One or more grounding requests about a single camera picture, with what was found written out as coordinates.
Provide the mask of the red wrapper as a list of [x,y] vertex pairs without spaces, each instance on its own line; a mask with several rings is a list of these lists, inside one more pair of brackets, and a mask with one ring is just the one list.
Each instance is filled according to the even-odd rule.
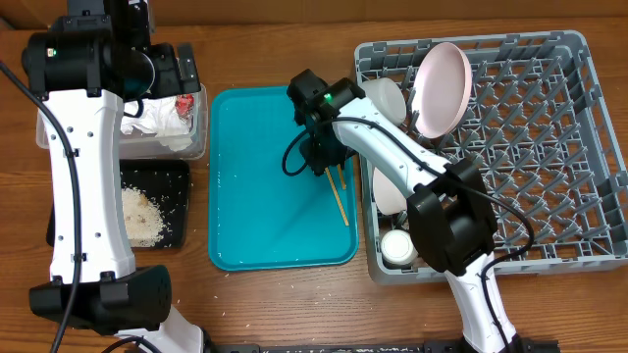
[[193,94],[183,94],[177,96],[175,108],[182,120],[188,119],[188,116],[191,114],[193,109],[194,102],[195,99]]

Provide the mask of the white napkin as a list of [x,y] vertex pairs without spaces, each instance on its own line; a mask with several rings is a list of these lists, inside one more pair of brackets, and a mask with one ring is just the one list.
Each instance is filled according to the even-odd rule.
[[160,138],[160,143],[172,151],[182,151],[192,144],[188,134],[192,128],[193,109],[187,120],[182,120],[175,108],[177,96],[133,101],[125,104],[121,133],[141,134]]

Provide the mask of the grey bowl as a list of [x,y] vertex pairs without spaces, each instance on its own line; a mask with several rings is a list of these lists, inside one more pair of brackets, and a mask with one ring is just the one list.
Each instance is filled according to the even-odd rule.
[[360,87],[377,109],[395,126],[401,126],[406,119],[404,96],[388,77],[364,81]]

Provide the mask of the small pink plate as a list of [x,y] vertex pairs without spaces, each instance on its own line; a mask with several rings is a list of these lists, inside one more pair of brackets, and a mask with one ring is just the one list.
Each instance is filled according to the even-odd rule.
[[378,210],[385,216],[407,210],[406,198],[377,168],[373,171],[373,196]]

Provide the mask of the small white cup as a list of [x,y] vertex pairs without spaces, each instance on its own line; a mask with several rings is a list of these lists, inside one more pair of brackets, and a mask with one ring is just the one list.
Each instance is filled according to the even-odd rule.
[[410,234],[405,230],[388,231],[381,239],[380,248],[384,261],[395,268],[410,266],[418,258]]

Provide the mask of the large white plate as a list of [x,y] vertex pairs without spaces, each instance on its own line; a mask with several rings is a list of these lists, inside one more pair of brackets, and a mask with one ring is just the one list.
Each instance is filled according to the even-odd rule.
[[472,70],[467,56],[450,42],[436,45],[420,64],[413,89],[410,107],[418,113],[418,132],[427,138],[451,132],[470,101]]

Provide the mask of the white rice pile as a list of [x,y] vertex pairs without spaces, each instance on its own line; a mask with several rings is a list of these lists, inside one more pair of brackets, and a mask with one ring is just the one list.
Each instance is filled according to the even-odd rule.
[[159,207],[136,188],[122,189],[125,227],[131,247],[149,248],[163,239]]

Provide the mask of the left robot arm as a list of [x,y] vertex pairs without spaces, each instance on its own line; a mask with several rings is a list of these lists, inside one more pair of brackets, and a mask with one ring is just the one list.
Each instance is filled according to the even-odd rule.
[[130,101],[200,90],[189,45],[154,44],[144,1],[72,1],[22,55],[22,92],[47,134],[55,212],[48,282],[29,292],[38,317],[112,335],[150,352],[206,352],[208,334],[172,303],[162,265],[138,267],[123,218],[119,138]]

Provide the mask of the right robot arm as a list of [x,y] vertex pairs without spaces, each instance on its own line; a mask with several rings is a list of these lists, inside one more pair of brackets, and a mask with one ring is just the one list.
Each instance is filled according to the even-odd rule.
[[512,352],[518,334],[500,298],[493,267],[497,200],[469,161],[452,163],[396,127],[355,82],[327,84],[311,70],[290,80],[287,96],[302,132],[289,144],[303,170],[322,175],[357,153],[404,197],[409,236],[423,261],[445,274],[476,352]]

